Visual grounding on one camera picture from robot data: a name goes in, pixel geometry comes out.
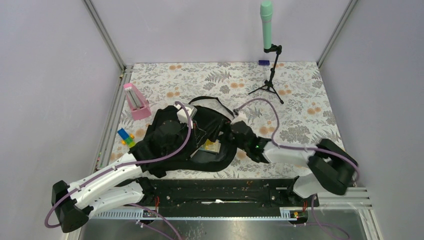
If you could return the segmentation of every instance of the microphone head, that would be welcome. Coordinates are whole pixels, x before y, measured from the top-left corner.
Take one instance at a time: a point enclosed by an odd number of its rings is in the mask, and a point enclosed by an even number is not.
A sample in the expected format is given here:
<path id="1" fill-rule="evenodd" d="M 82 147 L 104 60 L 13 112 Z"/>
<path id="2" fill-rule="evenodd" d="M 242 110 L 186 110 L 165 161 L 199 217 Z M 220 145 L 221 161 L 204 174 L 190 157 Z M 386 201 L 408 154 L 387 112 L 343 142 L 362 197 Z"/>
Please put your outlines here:
<path id="1" fill-rule="evenodd" d="M 271 1 L 263 1 L 260 4 L 260 18 L 263 23 L 270 22 L 273 18 L 273 3 Z"/>

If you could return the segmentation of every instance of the gray floor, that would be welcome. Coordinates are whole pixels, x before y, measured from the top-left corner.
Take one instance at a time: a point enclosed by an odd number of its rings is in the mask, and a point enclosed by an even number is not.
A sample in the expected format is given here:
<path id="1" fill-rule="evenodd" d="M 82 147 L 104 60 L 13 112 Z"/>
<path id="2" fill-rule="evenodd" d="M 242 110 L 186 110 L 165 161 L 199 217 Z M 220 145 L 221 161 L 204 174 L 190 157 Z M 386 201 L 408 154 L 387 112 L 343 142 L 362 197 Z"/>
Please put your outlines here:
<path id="1" fill-rule="evenodd" d="M 346 230 L 351 240 L 367 239 L 359 215 L 354 210 L 317 210 L 318 220 Z M 292 227 L 279 221 L 210 221 L 171 222 L 185 240 L 332 240 L 319 226 Z M 176 235 L 163 221 L 150 224 L 171 237 Z M 339 238 L 343 233 L 331 229 Z M 80 240 L 166 240 L 159 233 L 141 229 L 132 220 L 92 219 L 81 231 Z"/>

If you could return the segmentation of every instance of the robotic arm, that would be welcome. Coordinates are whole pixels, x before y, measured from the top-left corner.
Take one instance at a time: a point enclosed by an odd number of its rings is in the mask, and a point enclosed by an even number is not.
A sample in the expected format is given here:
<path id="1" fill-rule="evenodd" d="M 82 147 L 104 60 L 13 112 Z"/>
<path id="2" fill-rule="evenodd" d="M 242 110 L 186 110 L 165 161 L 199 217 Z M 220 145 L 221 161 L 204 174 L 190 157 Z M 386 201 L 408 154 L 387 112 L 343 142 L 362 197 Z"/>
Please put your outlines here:
<path id="1" fill-rule="evenodd" d="M 183 125 L 188 122 L 187 118 L 183 119 L 180 116 L 182 115 L 179 114 L 178 118 Z M 312 194 L 327 191 L 336 195 L 344 195 L 355 172 L 353 167 L 340 158 L 313 150 L 321 148 L 336 152 L 357 164 L 332 141 L 323 139 L 317 145 L 305 146 L 306 150 L 304 151 L 279 148 L 272 143 L 271 139 L 256 136 L 246 125 L 244 119 L 245 116 L 241 112 L 231 123 L 226 124 L 225 130 L 219 136 L 221 144 L 236 143 L 238 148 L 245 151 L 249 158 L 258 163 L 287 163 L 311 169 L 312 173 L 295 178 L 292 185 L 287 188 L 289 200 L 292 198 L 294 201 L 299 201 Z M 146 137 L 132 148 L 146 150 L 149 144 L 143 144 L 143 142 L 147 142 L 147 139 L 149 138 Z M 61 180 L 53 185 L 52 205 L 74 189 L 78 189 L 55 209 L 64 233 L 80 228 L 91 217 L 101 212 L 127 204 L 149 202 L 149 199 L 146 200 L 146 198 L 154 196 L 155 189 L 148 179 L 141 178 L 143 175 L 141 166 L 130 164 L 146 159 L 136 159 L 133 152 L 134 149 L 130 150 L 112 164 L 86 178 L 70 184 Z M 96 180 L 91 181 L 85 187 L 80 187 L 96 176 Z M 131 179 L 137 180 L 119 186 L 122 182 Z"/>

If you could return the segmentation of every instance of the black bag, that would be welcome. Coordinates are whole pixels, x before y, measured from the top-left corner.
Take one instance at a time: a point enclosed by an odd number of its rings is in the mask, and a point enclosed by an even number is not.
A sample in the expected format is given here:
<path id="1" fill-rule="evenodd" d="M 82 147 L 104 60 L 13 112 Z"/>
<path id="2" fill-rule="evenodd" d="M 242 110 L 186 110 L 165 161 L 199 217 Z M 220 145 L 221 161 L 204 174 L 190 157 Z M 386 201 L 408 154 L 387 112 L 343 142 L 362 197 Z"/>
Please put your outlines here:
<path id="1" fill-rule="evenodd" d="M 233 113 L 225 107 L 217 97 L 200 96 L 189 102 L 214 99 L 217 100 L 231 116 Z M 166 171 L 195 170 L 202 172 L 218 172 L 225 169 L 237 152 L 237 146 L 232 143 L 221 144 L 219 153 L 198 150 L 207 139 L 215 142 L 220 132 L 228 131 L 230 119 L 225 115 L 199 105 L 192 118 L 193 129 L 186 146 L 176 155 L 159 162 L 141 164 L 143 172 L 162 178 Z M 184 142 L 188 132 L 186 123 L 180 123 L 177 117 L 178 109 L 170 105 L 156 112 L 153 123 L 148 126 L 146 135 L 129 152 L 137 161 L 156 159 L 177 150 Z"/>

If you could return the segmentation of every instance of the small blue object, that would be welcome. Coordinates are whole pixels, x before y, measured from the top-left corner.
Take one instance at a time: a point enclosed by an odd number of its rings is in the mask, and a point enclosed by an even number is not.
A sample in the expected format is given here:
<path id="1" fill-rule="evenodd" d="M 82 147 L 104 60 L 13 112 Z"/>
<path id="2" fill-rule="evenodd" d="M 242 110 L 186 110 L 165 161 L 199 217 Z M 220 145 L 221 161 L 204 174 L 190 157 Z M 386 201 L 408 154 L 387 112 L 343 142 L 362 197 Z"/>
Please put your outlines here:
<path id="1" fill-rule="evenodd" d="M 270 61 L 269 60 L 259 60 L 258 64 L 261 65 L 261 66 L 269 66 Z"/>
<path id="2" fill-rule="evenodd" d="M 123 140 L 130 137 L 130 135 L 128 135 L 128 133 L 123 128 L 118 130 L 118 134 Z"/>

